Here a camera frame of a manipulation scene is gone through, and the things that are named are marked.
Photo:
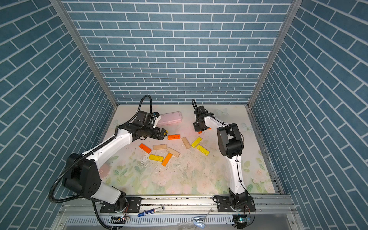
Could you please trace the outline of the yellow block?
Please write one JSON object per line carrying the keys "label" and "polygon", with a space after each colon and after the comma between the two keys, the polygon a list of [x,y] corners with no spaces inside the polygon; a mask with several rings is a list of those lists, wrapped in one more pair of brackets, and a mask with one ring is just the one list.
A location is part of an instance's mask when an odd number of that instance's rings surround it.
{"label": "yellow block", "polygon": [[201,141],[202,141],[202,138],[201,138],[201,137],[197,137],[197,138],[193,141],[193,143],[191,144],[191,146],[192,146],[193,148],[196,148],[196,147],[197,147],[197,145],[198,145]]}
{"label": "yellow block", "polygon": [[210,153],[210,151],[208,151],[206,148],[204,148],[201,145],[197,145],[196,149],[199,150],[201,153],[203,153],[206,156],[208,156]]}
{"label": "yellow block", "polygon": [[154,154],[150,154],[149,155],[149,159],[152,160],[152,161],[163,162],[164,157],[163,156],[154,155]]}

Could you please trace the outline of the natural wood block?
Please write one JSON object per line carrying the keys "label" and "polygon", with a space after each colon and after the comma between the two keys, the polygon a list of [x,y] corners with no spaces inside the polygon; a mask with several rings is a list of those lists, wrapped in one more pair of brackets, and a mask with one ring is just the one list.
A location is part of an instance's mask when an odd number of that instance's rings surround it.
{"label": "natural wood block", "polygon": [[190,149],[192,147],[186,137],[183,137],[182,138],[182,141],[183,141],[183,144],[184,144],[184,146],[185,146],[186,149]]}
{"label": "natural wood block", "polygon": [[173,149],[173,148],[167,148],[167,150],[166,150],[168,153],[170,153],[170,154],[172,154],[173,156],[175,156],[175,157],[179,157],[180,156],[180,152],[178,152],[178,151],[176,151],[175,149]]}
{"label": "natural wood block", "polygon": [[153,150],[165,150],[167,149],[167,144],[153,145]]}

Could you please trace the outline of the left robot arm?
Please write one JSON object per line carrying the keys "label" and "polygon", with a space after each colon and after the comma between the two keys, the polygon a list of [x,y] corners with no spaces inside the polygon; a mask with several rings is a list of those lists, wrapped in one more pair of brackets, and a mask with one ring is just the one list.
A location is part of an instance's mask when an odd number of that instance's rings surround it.
{"label": "left robot arm", "polygon": [[98,200],[114,212],[124,211],[127,206],[126,194],[102,182],[99,169],[120,149],[137,139],[163,140],[167,131],[156,127],[160,119],[158,112],[138,111],[133,122],[117,126],[114,135],[108,140],[81,155],[70,155],[67,171],[63,175],[63,186],[83,198]]}

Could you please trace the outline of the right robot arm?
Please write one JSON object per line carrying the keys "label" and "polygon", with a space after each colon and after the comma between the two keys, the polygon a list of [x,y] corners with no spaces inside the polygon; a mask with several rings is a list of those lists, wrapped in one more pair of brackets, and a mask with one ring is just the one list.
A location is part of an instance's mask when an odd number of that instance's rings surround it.
{"label": "right robot arm", "polygon": [[217,131],[218,148],[225,157],[230,172],[229,200],[233,210],[240,211],[250,207],[250,194],[244,185],[242,168],[242,150],[244,140],[242,133],[236,123],[226,123],[216,118],[215,115],[205,109],[204,106],[197,106],[192,100],[194,108],[195,122],[193,123],[196,132],[214,129]]}

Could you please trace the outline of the pink pencil case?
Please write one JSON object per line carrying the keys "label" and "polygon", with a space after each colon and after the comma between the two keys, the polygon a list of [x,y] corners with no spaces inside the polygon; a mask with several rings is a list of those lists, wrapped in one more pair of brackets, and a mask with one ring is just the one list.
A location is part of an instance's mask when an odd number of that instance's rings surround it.
{"label": "pink pencil case", "polygon": [[180,123],[183,120],[182,113],[179,111],[161,114],[161,119],[159,120],[157,126],[165,126]]}

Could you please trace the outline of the pink pen cup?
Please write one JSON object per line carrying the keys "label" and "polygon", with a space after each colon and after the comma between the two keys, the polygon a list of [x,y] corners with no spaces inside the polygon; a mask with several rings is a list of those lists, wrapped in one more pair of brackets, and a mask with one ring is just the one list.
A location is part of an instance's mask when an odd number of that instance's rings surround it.
{"label": "pink pen cup", "polygon": [[101,179],[106,178],[110,174],[111,167],[109,164],[103,164],[98,170]]}

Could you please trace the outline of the blue screwdriver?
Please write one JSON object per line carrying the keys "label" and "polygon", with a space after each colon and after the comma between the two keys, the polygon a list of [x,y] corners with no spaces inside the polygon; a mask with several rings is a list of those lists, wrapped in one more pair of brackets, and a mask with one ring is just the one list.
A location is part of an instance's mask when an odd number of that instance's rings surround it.
{"label": "blue screwdriver", "polygon": [[164,209],[165,209],[165,207],[161,206],[161,207],[153,208],[153,209],[150,209],[150,210],[145,210],[145,211],[139,213],[138,217],[151,215],[151,214],[154,214],[154,213],[157,213],[157,212],[160,212],[160,211],[164,211]]}

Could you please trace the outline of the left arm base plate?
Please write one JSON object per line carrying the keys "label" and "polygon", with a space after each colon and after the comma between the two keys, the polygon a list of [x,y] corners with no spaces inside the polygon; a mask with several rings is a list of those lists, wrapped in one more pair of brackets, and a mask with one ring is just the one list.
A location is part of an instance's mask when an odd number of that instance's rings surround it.
{"label": "left arm base plate", "polygon": [[102,203],[101,213],[139,213],[141,197],[124,197],[118,199],[115,204]]}

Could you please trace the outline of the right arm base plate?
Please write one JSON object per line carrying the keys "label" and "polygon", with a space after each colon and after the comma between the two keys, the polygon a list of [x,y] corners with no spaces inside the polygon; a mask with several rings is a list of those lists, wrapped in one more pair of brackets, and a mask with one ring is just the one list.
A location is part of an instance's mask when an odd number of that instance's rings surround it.
{"label": "right arm base plate", "polygon": [[231,201],[229,196],[215,195],[212,200],[216,203],[218,212],[255,212],[256,207],[251,196],[247,200],[239,204]]}

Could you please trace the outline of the aluminium rail frame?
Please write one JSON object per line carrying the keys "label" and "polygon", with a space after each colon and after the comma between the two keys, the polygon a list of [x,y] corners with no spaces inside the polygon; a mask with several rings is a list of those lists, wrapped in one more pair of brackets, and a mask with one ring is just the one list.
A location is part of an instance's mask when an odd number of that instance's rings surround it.
{"label": "aluminium rail frame", "polygon": [[[304,228],[297,208],[290,195],[252,194],[255,211],[245,211],[252,217],[252,229],[302,230]],[[218,212],[218,205],[212,195],[142,195],[139,211],[157,209],[154,214],[138,217],[137,213],[128,212],[130,220],[123,226],[125,230],[132,227],[148,229],[172,228],[178,223],[192,221],[194,217],[206,216],[206,229],[212,224],[224,224],[232,229],[236,212]],[[62,206],[52,227],[53,230],[66,229],[101,229],[95,218],[92,204],[88,200],[75,200]]]}

